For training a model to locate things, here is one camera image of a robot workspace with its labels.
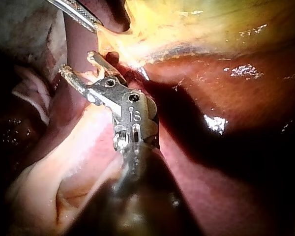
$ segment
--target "forceps jaw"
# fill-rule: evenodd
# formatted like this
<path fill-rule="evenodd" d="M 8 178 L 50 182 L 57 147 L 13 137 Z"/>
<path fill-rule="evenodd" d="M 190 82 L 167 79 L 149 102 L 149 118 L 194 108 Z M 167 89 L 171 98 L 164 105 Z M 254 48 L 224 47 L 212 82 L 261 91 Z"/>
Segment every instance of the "forceps jaw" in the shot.
<path fill-rule="evenodd" d="M 89 10 L 75 0 L 47 0 L 49 3 L 68 14 L 74 21 L 92 33 L 98 31 L 98 25 L 103 23 Z"/>

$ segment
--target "screw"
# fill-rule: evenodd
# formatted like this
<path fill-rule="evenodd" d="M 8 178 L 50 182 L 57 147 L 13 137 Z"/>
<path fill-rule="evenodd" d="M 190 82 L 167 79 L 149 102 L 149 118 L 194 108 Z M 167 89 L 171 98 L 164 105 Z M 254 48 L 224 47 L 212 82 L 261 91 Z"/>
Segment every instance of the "screw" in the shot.
<path fill-rule="evenodd" d="M 132 95 L 129 96 L 129 101 L 130 102 L 137 102 L 139 100 L 140 100 L 140 98 L 139 98 L 139 96 L 137 94 L 132 94 Z"/>

